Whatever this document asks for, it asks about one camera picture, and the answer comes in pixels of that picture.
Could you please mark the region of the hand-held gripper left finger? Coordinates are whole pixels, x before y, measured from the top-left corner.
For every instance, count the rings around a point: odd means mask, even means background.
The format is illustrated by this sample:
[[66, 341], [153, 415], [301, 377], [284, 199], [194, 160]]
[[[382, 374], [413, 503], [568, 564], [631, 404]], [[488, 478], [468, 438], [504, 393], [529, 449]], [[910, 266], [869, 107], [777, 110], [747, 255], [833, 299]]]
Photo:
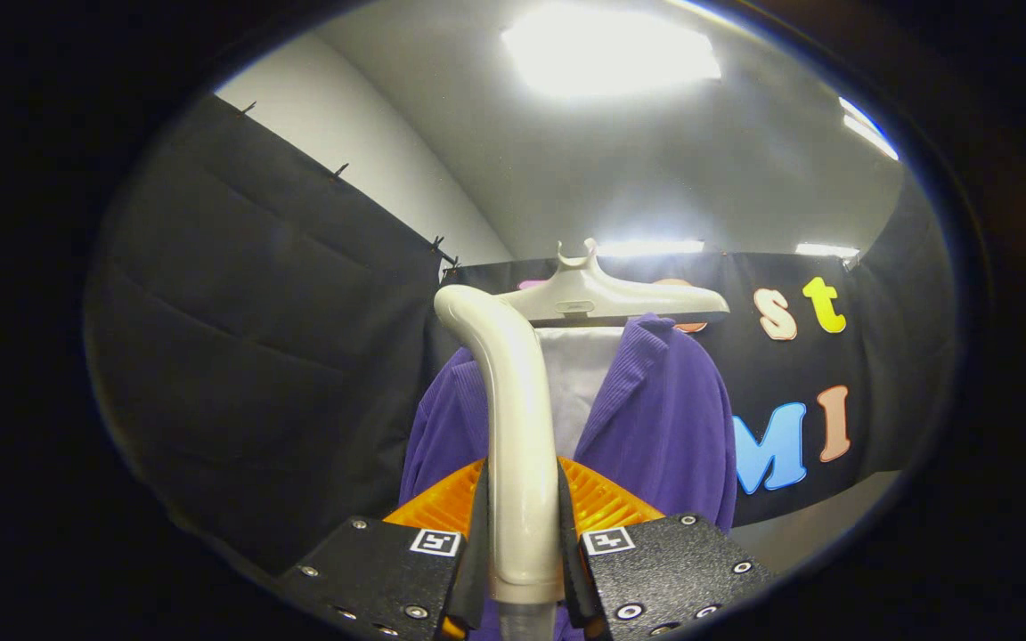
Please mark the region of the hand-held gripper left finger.
[[488, 463], [476, 460], [386, 518], [350, 516], [277, 580], [342, 640], [465, 640], [488, 589]]

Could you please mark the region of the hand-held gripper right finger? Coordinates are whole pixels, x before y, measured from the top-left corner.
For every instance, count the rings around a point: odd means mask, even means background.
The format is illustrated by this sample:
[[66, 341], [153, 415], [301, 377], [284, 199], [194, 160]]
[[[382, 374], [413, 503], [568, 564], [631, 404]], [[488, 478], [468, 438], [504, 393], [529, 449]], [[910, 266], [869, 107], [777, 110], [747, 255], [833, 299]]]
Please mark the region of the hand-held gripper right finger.
[[586, 640], [679, 640], [777, 580], [703, 515], [663, 514], [567, 458], [558, 471], [566, 608]]

